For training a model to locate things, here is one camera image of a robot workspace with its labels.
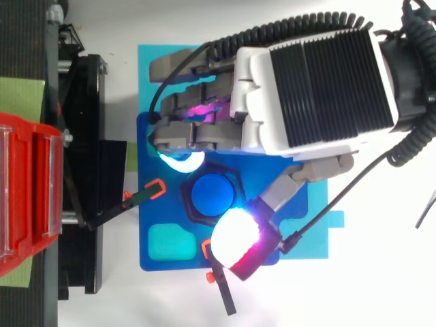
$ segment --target clear plastic lid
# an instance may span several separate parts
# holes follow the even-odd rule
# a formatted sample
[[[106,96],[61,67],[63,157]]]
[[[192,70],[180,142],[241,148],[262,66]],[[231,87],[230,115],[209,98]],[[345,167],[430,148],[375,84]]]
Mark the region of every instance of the clear plastic lid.
[[[49,237],[62,231],[63,199],[63,141],[60,136],[47,136],[50,139],[50,162],[48,184],[48,232]]]
[[[13,129],[0,125],[0,259],[11,255],[9,228],[9,134]]]

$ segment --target coiled black cable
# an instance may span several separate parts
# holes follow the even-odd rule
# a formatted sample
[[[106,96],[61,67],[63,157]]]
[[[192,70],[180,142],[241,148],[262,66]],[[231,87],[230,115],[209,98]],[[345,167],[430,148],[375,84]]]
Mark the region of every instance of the coiled black cable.
[[[427,21],[413,13],[410,1],[404,2],[403,11],[403,31],[416,47],[430,73],[436,77],[436,31]],[[392,166],[404,166],[436,137],[436,106],[428,105],[427,109],[426,115],[404,140],[388,152],[388,161]]]
[[[308,36],[341,29],[370,29],[372,22],[364,23],[363,17],[356,20],[355,14],[346,12],[320,12],[318,14],[291,17],[277,20],[262,26],[241,31],[234,35],[222,37],[211,42],[208,49],[210,60],[220,61],[236,56],[243,46],[269,46],[277,42],[286,41],[292,37]]]

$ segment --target black cable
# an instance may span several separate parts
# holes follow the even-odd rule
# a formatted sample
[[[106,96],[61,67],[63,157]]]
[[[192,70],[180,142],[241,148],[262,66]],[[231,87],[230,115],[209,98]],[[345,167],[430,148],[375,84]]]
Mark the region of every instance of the black cable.
[[[426,10],[428,5],[417,0]],[[414,45],[418,54],[433,77],[436,76],[436,31],[420,16],[415,15],[410,0],[403,2],[403,28],[407,39]],[[427,113],[412,131],[388,153],[391,166],[402,167],[412,160],[427,144],[436,137],[436,106],[428,105]]]
[[[301,37],[338,31],[341,29],[370,29],[372,22],[363,26],[364,18],[346,12],[320,12],[318,14],[290,17],[262,26],[254,26],[246,31],[235,33],[211,42],[208,57],[220,61],[236,56],[243,46],[270,46],[293,37]]]
[[[188,64],[193,61],[200,53],[207,50],[209,47],[209,43],[205,43],[201,45],[199,48],[197,48],[193,53],[191,53],[186,59],[175,69],[172,71],[172,73],[164,80],[164,82],[161,84],[161,86],[156,91],[155,96],[153,97],[153,100],[151,100],[151,105],[149,109],[149,123],[155,124],[158,120],[160,120],[160,115],[155,112],[155,107],[157,104],[157,100],[159,100],[159,97],[161,96],[164,89],[171,83],[171,81],[176,77],[183,68],[188,66]]]
[[[415,228],[418,229],[419,227],[421,227],[422,222],[424,221],[424,218],[427,216],[427,214],[429,213],[431,207],[436,203],[436,197],[433,198],[429,204],[427,204],[424,212],[421,214],[421,217],[419,218],[419,220],[416,222]]]
[[[289,251],[292,250],[292,248],[295,247],[295,245],[297,244],[297,242],[302,238],[302,235],[307,232],[308,230],[310,230],[318,221],[320,221],[320,219],[328,212],[330,211],[340,200],[342,200],[342,198],[344,196],[347,195],[347,193],[349,191],[351,191],[351,189],[353,187],[356,186],[357,183],[359,183],[362,178],[364,178],[373,168],[375,168],[380,162],[382,162],[383,160],[385,160],[385,158],[387,158],[388,156],[388,152],[383,153],[382,155],[380,155],[376,160],[374,160],[373,162],[371,162],[359,175],[357,175],[357,177],[352,180],[346,187],[345,189],[342,190],[342,192],[340,194],[338,194],[329,204],[327,204],[327,206],[322,209],[320,211],[320,213],[318,213],[312,220],[310,220],[309,223],[307,223],[303,228],[301,228],[299,231],[293,233],[291,236],[287,237],[284,241],[283,241],[283,246],[281,251],[286,254]]]

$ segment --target green tape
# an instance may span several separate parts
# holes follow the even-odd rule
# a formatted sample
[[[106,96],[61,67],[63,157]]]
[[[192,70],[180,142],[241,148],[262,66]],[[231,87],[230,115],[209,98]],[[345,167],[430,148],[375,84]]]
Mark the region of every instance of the green tape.
[[[138,171],[138,145],[135,142],[127,143],[127,172]]]
[[[0,77],[0,112],[39,122],[43,94],[43,80]]]
[[[32,271],[32,257],[27,258],[21,266],[0,278],[0,286],[29,287]]]

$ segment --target screw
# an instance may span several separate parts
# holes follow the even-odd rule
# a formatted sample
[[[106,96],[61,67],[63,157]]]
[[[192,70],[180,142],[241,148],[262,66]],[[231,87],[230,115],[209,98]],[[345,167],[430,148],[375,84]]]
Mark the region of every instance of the screw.
[[[73,135],[69,133],[69,130],[66,129],[62,133],[63,146],[67,148],[71,142],[73,142]]]
[[[61,5],[51,5],[47,11],[47,22],[54,25],[63,24],[63,10]]]
[[[436,92],[428,92],[427,93],[427,103],[435,104],[436,102]]]
[[[103,75],[108,74],[108,64],[107,63],[101,63],[100,64],[100,73]]]

